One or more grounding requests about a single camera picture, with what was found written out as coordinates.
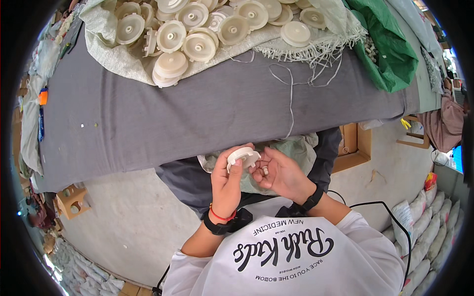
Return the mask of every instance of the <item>gray cloth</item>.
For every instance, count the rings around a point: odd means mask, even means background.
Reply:
[[[319,142],[313,148],[317,158],[308,178],[327,192],[334,161],[337,158],[339,142],[341,142],[341,131],[339,127],[334,127],[317,134]],[[207,211],[212,202],[210,174],[201,168],[197,157],[165,163],[155,168],[155,171],[174,195],[199,217]],[[252,204],[269,197],[242,192],[241,204]]]
[[[58,192],[115,172],[285,137],[291,125],[290,87],[270,74],[268,66],[275,62],[256,53],[252,63],[228,60],[160,89],[105,70],[88,54],[83,29],[48,83],[39,191]],[[312,75],[307,64],[282,64],[292,70],[295,82]],[[336,68],[326,69],[317,82],[326,84]],[[290,79],[284,68],[273,72]],[[328,86],[294,86],[292,135],[418,109],[415,80],[393,94],[379,91],[346,49]]]

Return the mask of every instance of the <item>plastic bag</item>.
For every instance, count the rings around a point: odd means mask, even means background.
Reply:
[[[413,218],[411,217],[410,206],[408,201],[404,200],[392,208],[392,214],[397,221],[408,231],[411,241],[413,241]],[[405,232],[392,219],[393,232],[395,238],[401,246],[401,255],[408,254],[408,238]]]

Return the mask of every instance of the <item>black watch strap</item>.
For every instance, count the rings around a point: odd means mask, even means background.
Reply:
[[[230,220],[229,222],[227,222],[227,224],[214,224],[209,219],[209,210],[202,214],[201,220],[204,221],[204,225],[212,232],[213,235],[225,235],[227,232],[229,232],[229,229],[233,224],[233,220]]]
[[[320,187],[318,184],[316,184],[316,191],[312,196],[310,196],[306,202],[301,206],[304,210],[304,212],[308,212],[311,210],[315,205],[318,204],[319,200],[323,196],[324,190],[322,187]]]

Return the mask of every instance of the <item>cardboard box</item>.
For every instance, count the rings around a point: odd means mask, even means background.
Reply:
[[[366,163],[372,155],[372,130],[363,130],[356,123],[339,127],[344,145],[339,146],[332,173]]]

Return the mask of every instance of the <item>plastic spool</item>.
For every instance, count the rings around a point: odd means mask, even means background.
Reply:
[[[140,9],[141,9],[140,14],[145,20],[145,28],[151,27],[151,22],[154,17],[153,7],[151,7],[151,5],[148,3],[143,3],[142,5],[140,5]]]
[[[292,19],[293,19],[293,13],[290,6],[282,4],[282,13],[280,14],[280,16],[273,22],[268,22],[268,23],[275,26],[283,26],[291,22]]]
[[[250,147],[244,147],[232,152],[227,157],[227,172],[230,173],[230,167],[236,164],[237,159],[242,159],[242,168],[254,167],[255,162],[261,158],[257,151],[254,151]]]
[[[186,56],[176,51],[173,53],[163,53],[156,60],[153,71],[163,78],[175,78],[183,75],[188,69],[188,60]]]
[[[216,44],[208,35],[195,33],[186,37],[182,50],[189,57],[190,62],[207,63],[216,54]]]
[[[303,23],[293,21],[281,29],[283,40],[295,47],[305,47],[310,43],[310,29]]]
[[[313,28],[322,30],[326,28],[324,15],[314,7],[303,9],[300,14],[300,21]]]
[[[276,20],[282,13],[282,6],[278,0],[258,0],[265,6],[265,9],[268,12],[268,21]]]
[[[219,38],[217,37],[217,34],[214,33],[214,31],[212,31],[211,29],[204,28],[204,27],[195,28],[195,29],[189,31],[188,36],[191,35],[191,34],[194,34],[194,33],[206,34],[207,36],[212,38],[212,40],[214,41],[214,45],[216,46],[216,49],[219,47]]]
[[[239,2],[235,14],[247,19],[250,31],[260,29],[268,22],[268,11],[265,6],[254,0]]]
[[[207,21],[209,12],[204,4],[191,2],[176,14],[176,20],[182,22],[186,31],[199,28]]]
[[[118,21],[115,41],[118,44],[130,44],[140,38],[144,29],[145,20],[133,13]]]
[[[164,13],[176,13],[186,6],[189,0],[156,0],[156,2],[158,2],[158,9],[160,11]]]
[[[209,17],[208,17],[208,20],[206,21],[206,23],[204,23],[204,25],[202,25],[203,27],[206,27],[206,28],[209,28],[211,29],[212,31],[214,32],[217,32],[217,30],[219,29],[219,25],[221,24],[221,22],[228,18],[229,16],[222,13],[222,12],[218,12],[218,11],[214,11],[214,12],[211,12],[209,14]]]
[[[298,5],[298,7],[301,9],[312,7],[311,3],[308,0],[298,0],[295,2],[295,4]]]
[[[115,16],[117,17],[118,20],[121,20],[124,17],[127,17],[127,16],[131,15],[132,13],[136,13],[136,14],[141,14],[142,13],[142,10],[141,10],[140,5],[138,3],[125,2],[125,3],[122,4],[122,6],[117,8],[117,10],[115,11],[114,14],[115,14]]]
[[[156,10],[156,19],[158,19],[162,22],[166,22],[166,21],[169,21],[169,20],[174,20],[175,15],[176,15],[176,13],[174,13],[174,12],[173,13],[164,13],[159,9]]]
[[[247,19],[242,16],[231,16],[223,20],[217,31],[219,40],[225,45],[235,45],[250,34]]]
[[[158,48],[165,53],[177,51],[186,38],[186,28],[177,20],[164,23],[156,33]]]

